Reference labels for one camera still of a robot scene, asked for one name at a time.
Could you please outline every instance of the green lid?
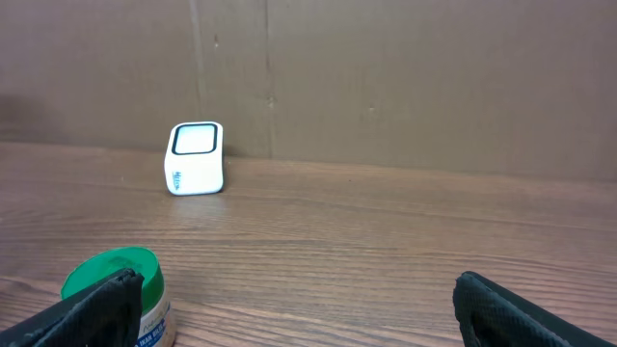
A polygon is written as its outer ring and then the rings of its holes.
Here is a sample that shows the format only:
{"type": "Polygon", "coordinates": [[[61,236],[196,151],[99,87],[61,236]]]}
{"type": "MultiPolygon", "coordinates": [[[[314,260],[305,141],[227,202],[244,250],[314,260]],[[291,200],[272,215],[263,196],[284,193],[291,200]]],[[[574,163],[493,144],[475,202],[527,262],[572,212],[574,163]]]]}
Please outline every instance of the green lid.
{"type": "Polygon", "coordinates": [[[68,275],[60,296],[66,299],[78,291],[123,268],[131,268],[144,276],[142,315],[156,306],[163,296],[165,283],[156,255],[142,247],[125,247],[95,255],[68,275]]]}

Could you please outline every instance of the device screen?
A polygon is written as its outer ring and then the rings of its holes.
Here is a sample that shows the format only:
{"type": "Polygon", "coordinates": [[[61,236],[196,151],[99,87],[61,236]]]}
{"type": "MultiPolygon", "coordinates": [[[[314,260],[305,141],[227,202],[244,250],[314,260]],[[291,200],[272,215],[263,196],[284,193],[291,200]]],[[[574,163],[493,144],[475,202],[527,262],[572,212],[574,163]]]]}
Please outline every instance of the device screen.
{"type": "Polygon", "coordinates": [[[174,153],[208,153],[216,146],[216,126],[214,124],[186,124],[175,132],[174,153]]]}

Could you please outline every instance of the container with green lid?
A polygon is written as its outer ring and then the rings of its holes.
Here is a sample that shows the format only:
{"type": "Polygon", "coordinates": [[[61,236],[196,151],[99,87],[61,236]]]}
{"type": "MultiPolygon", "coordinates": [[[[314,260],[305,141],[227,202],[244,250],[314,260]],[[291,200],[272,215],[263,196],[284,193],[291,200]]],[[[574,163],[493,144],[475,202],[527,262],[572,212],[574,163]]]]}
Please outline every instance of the container with green lid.
{"type": "Polygon", "coordinates": [[[93,256],[68,275],[61,297],[68,298],[124,268],[131,268],[144,276],[142,320],[137,346],[171,346],[175,336],[174,318],[158,258],[149,249],[125,247],[93,256]]]}

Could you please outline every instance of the wall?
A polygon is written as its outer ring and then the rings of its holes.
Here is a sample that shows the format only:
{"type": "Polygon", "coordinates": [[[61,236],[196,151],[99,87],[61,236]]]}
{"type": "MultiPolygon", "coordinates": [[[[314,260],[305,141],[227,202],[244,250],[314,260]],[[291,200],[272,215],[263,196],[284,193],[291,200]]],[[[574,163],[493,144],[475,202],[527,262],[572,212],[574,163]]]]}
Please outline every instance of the wall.
{"type": "Polygon", "coordinates": [[[613,0],[4,0],[0,140],[617,178],[613,0]]]}

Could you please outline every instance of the white device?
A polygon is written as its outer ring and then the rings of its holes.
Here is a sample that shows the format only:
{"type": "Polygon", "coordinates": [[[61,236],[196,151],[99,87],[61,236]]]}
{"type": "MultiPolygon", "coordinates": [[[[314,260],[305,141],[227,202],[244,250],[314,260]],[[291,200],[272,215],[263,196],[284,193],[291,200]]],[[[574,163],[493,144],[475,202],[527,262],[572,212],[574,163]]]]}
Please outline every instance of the white device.
{"type": "Polygon", "coordinates": [[[223,126],[185,122],[172,129],[165,154],[167,189],[177,196],[223,189],[223,126]]]}

